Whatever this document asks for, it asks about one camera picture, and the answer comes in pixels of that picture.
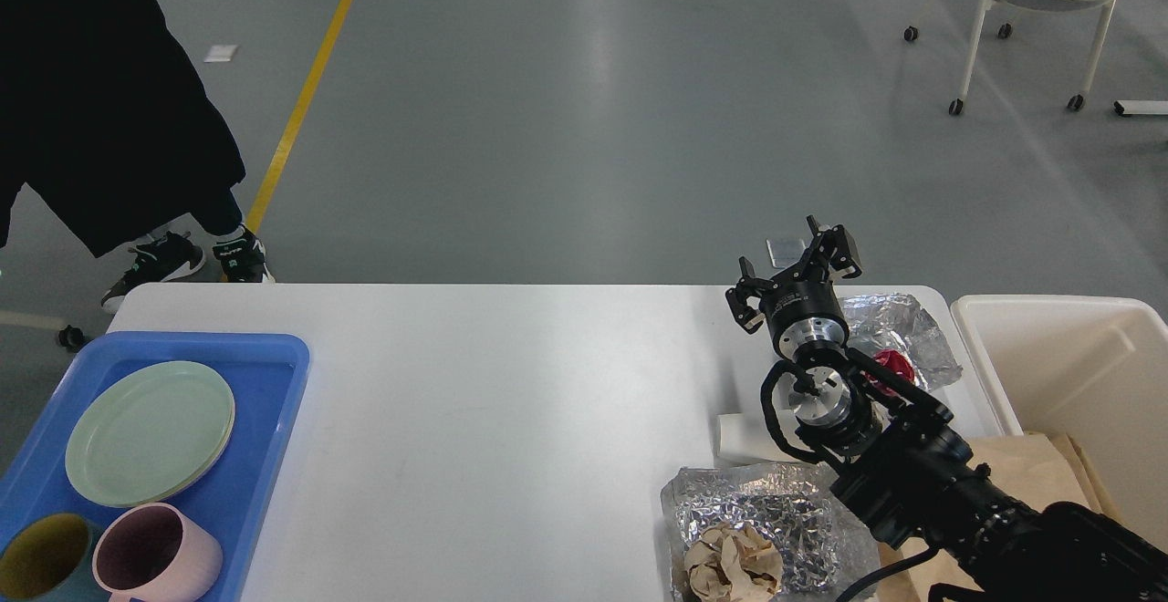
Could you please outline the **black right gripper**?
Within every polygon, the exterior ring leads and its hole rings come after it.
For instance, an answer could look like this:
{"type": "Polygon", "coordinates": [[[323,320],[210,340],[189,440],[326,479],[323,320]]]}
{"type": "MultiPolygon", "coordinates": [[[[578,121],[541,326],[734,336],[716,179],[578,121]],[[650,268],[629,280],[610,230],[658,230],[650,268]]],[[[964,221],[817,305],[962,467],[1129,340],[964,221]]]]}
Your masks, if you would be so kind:
{"type": "Polygon", "coordinates": [[[748,335],[766,321],[773,348],[784,359],[794,359],[813,342],[847,346],[850,328],[833,282],[858,278],[864,270],[844,224],[821,224],[814,215],[806,220],[812,241],[797,261],[797,282],[777,288],[776,281],[756,274],[755,263],[739,257],[739,277],[725,291],[734,321],[748,335]],[[751,306],[751,299],[763,300],[763,311],[751,306]]]}

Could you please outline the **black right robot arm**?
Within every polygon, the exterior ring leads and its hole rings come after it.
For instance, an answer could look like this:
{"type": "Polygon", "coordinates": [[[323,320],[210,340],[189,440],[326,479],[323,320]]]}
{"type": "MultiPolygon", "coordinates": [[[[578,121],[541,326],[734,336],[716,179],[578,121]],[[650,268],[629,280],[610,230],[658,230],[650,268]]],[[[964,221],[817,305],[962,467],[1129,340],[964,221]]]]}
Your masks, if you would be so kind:
{"type": "Polygon", "coordinates": [[[909,538],[922,554],[872,572],[841,594],[947,553],[975,584],[933,584],[931,601],[1163,601],[1164,552],[1073,501],[1036,511],[969,466],[953,413],[908,378],[853,348],[833,282],[862,274],[843,224],[807,217],[812,240],[770,277],[741,257],[726,306],[745,332],[769,328],[777,360],[762,381],[770,440],[802,463],[835,472],[830,494],[880,544],[909,538]]]}

